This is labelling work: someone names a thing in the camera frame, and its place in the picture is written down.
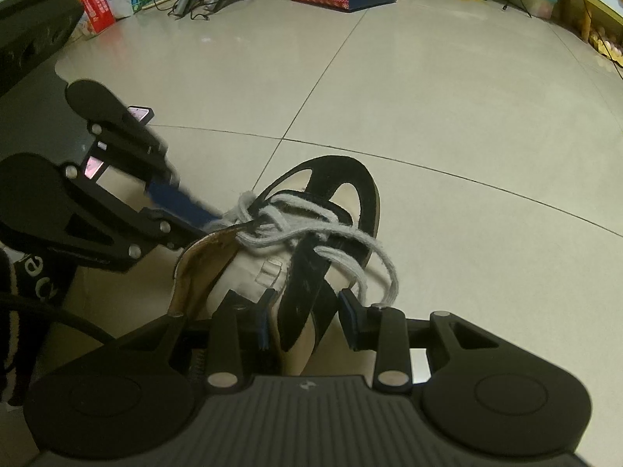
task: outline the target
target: silver bolt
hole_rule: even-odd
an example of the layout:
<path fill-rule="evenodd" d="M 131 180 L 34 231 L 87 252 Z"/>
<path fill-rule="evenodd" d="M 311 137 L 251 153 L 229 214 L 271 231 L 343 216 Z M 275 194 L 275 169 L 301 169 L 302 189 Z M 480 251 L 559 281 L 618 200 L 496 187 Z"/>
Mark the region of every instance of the silver bolt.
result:
<path fill-rule="evenodd" d="M 76 177 L 78 177 L 78 169 L 73 165 L 66 166 L 65 177 L 68 179 L 75 179 Z"/>
<path fill-rule="evenodd" d="M 399 370 L 386 370 L 376 378 L 385 386 L 403 386 L 409 382 L 409 376 Z"/>
<path fill-rule="evenodd" d="M 128 248 L 128 255 L 133 260 L 138 260 L 141 257 L 141 248 L 136 244 L 130 244 L 130 247 Z"/>
<path fill-rule="evenodd" d="M 238 383 L 238 377 L 231 372 L 215 372 L 208 376 L 208 384 L 215 388 L 231 388 Z"/>

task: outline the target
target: beige floor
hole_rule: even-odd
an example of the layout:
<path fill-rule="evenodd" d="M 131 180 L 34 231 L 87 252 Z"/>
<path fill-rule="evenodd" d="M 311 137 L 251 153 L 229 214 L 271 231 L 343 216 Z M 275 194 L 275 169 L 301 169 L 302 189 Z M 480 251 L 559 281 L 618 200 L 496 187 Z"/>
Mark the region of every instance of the beige floor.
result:
<path fill-rule="evenodd" d="M 209 22 L 142 13 L 57 70 L 153 107 L 183 184 L 220 209 L 301 160 L 357 157 L 398 306 L 450 310 L 577 375 L 593 399 L 578 451 L 621 467 L 623 80 L 572 33 L 479 0 L 251 0 Z M 68 307 L 122 334 L 166 309 L 173 261 L 82 271 Z M 90 346 L 61 333 L 48 355 Z"/>

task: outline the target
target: shoe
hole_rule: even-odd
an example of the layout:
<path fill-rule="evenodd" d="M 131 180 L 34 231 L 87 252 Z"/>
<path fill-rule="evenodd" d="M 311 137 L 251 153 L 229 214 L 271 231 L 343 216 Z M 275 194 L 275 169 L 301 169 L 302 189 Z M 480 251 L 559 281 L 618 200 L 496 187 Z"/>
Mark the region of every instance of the shoe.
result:
<path fill-rule="evenodd" d="M 211 233 L 182 254 L 169 313 L 210 317 L 229 290 L 258 302 L 272 288 L 282 372 L 301 374 L 334 321 L 337 292 L 356 286 L 365 303 L 363 268 L 372 252 L 391 281 L 382 304 L 398 294 L 395 267 L 375 238 L 379 214 L 376 184 L 356 159 L 301 163 L 259 196 L 241 195 L 234 209 L 208 225 Z"/>

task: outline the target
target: shoelace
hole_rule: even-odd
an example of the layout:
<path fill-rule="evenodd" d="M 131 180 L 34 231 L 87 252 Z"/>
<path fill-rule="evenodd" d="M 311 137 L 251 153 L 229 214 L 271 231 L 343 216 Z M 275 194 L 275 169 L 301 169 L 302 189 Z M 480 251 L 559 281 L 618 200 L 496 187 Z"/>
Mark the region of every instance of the shoelace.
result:
<path fill-rule="evenodd" d="M 255 199 L 256 196 L 252 191 L 243 193 L 238 198 L 236 207 L 226 212 L 221 219 L 210 223 L 208 231 L 253 221 L 254 218 L 248 212 L 248 208 Z M 280 205 L 310 212 L 321 219 L 296 215 L 286 216 L 279 209 Z M 259 216 L 265 216 L 270 222 L 261 224 L 254 234 L 240 232 L 237 235 L 237 239 L 241 245 L 250 249 L 260 249 L 286 243 L 291 248 L 294 248 L 297 244 L 297 239 L 308 233 L 319 235 L 323 241 L 326 241 L 329 235 L 340 235 L 341 237 L 356 240 L 379 256 L 387 270 L 387 274 L 389 274 L 390 284 L 380 303 L 389 306 L 396 300 L 398 295 L 398 274 L 394 263 L 381 247 L 381 244 L 374 237 L 370 237 L 370 235 L 358 228 L 340 224 L 337 215 L 332 211 L 295 195 L 278 193 L 270 198 L 268 205 L 259 210 Z M 366 273 L 361 265 L 352 256 L 340 249 L 329 246 L 316 246 L 314 251 L 329 262 L 334 263 L 349 277 L 354 279 L 357 283 L 358 299 L 365 305 L 368 285 Z"/>

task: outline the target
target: red package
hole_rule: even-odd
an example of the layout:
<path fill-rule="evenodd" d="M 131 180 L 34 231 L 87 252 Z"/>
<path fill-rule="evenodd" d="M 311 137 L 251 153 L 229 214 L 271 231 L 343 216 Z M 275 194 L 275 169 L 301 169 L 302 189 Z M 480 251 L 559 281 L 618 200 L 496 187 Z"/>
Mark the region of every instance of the red package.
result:
<path fill-rule="evenodd" d="M 106 0 L 80 0 L 89 22 L 96 33 L 100 33 L 114 24 L 114 16 Z"/>

